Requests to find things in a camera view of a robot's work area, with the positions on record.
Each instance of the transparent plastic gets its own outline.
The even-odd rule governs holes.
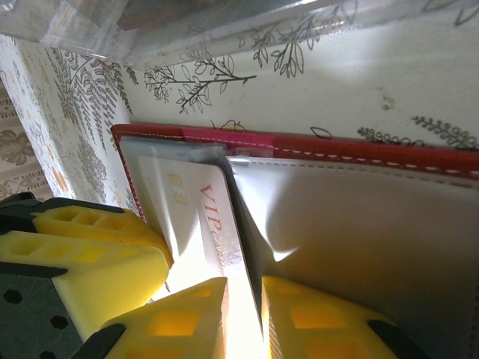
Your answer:
[[[0,33],[146,70],[471,4],[477,0],[0,0]]]

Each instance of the white stitching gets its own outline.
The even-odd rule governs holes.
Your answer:
[[[156,134],[156,133],[152,134],[152,133],[148,133],[148,132],[137,132],[137,131],[116,131],[115,132],[115,137],[117,137],[118,135],[146,135],[148,137],[153,137],[153,138],[174,138],[174,139],[177,139],[177,140],[183,140],[185,138],[190,139],[190,140],[200,140],[200,141],[214,141],[215,140],[215,138],[208,138],[208,137],[205,138],[205,137],[196,137],[196,136],[187,136],[187,135],[184,135],[184,136],[161,135],[161,134]],[[331,159],[335,159],[335,158],[338,157],[338,155],[325,155],[323,153],[312,153],[312,152],[291,150],[291,149],[287,149],[287,148],[278,148],[278,147],[274,147],[274,146],[269,145],[269,144],[252,144],[252,143],[249,143],[249,142],[231,141],[231,140],[222,140],[222,141],[224,141],[227,144],[240,144],[240,145],[246,145],[246,146],[252,146],[252,147],[262,147],[262,148],[266,148],[266,149],[269,149],[269,150],[277,150],[277,151],[281,151],[281,152],[285,152],[285,153],[288,153],[288,152],[293,152],[293,153],[298,153],[298,154],[303,153],[306,156],[310,156],[310,155],[314,154],[316,157],[328,156]],[[342,156],[342,158],[349,160],[348,156]],[[383,161],[380,160],[380,159],[372,159],[372,160],[369,160],[369,161],[367,159],[364,159],[364,158],[355,158],[355,157],[351,157],[350,159],[352,159],[354,161],[360,161],[360,162],[367,162],[367,163],[371,162],[371,163],[374,163],[374,164],[383,163]],[[395,162],[386,162],[386,164],[390,165],[390,166],[395,166],[395,165],[393,165],[394,163]],[[417,165],[411,165],[411,164],[404,164],[402,166],[405,166],[407,168],[420,168]],[[444,169],[444,168],[437,168],[437,167],[424,167],[423,169],[425,169],[427,171],[442,171],[442,172],[449,173],[449,174],[464,173],[464,174],[469,175],[469,176],[475,176],[475,177],[479,176],[479,171],[461,171],[461,170]]]
[[[265,165],[264,162],[258,162],[258,161],[250,161],[249,163],[252,163],[253,165]],[[277,162],[267,162],[266,165],[268,164],[275,164]],[[473,188],[473,189],[476,189],[476,190],[479,190],[479,186],[473,186],[473,185],[466,185],[464,183],[458,183],[458,182],[447,182],[447,181],[443,181],[443,180],[440,180],[440,179],[428,179],[428,178],[424,178],[424,177],[414,177],[414,176],[411,176],[409,174],[407,175],[404,175],[404,174],[392,174],[390,172],[384,172],[384,171],[381,171],[381,172],[378,172],[378,171],[375,171],[375,170],[372,170],[372,169],[364,169],[364,168],[352,168],[352,167],[338,167],[338,166],[324,166],[324,165],[303,165],[303,164],[294,164],[294,163],[287,163],[285,164],[284,162],[282,162],[283,165],[287,165],[287,166],[290,166],[290,167],[296,167],[296,166],[299,166],[299,167],[304,167],[304,168],[319,168],[319,169],[328,169],[328,170],[340,170],[340,171],[359,171],[359,172],[368,172],[370,174],[379,174],[379,175],[383,175],[383,176],[395,176],[395,177],[401,177],[401,178],[407,178],[408,180],[420,180],[420,181],[425,181],[425,182],[434,182],[434,183],[437,183],[437,184],[440,184],[440,185],[451,185],[451,186],[454,186],[454,187],[464,187],[464,188]]]

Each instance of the yellow foam block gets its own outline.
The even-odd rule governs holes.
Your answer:
[[[222,359],[221,306],[226,278],[147,304],[106,323],[126,331],[105,359]]]
[[[396,359],[369,328],[382,314],[277,277],[263,277],[267,358]]]
[[[0,261],[67,269],[52,282],[83,340],[148,302],[168,276],[157,248],[16,231],[0,236]]]
[[[148,245],[163,252],[170,268],[173,264],[165,239],[128,209],[125,209],[124,213],[116,213],[81,206],[65,206],[34,215],[36,218],[33,224],[38,233]]]

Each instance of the white card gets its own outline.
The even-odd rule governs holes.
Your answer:
[[[260,358],[260,321],[225,175],[213,165],[146,156],[138,157],[138,167],[142,187],[136,191],[150,197],[145,217],[161,227],[174,259],[167,282],[171,293],[227,277],[227,358]],[[169,294],[162,289],[155,299]]]

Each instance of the card chip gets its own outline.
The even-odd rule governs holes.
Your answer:
[[[183,181],[177,174],[169,174],[168,180],[170,181],[171,190],[173,191],[174,200],[178,204],[188,206],[188,198],[185,194],[185,188],[183,187]]]

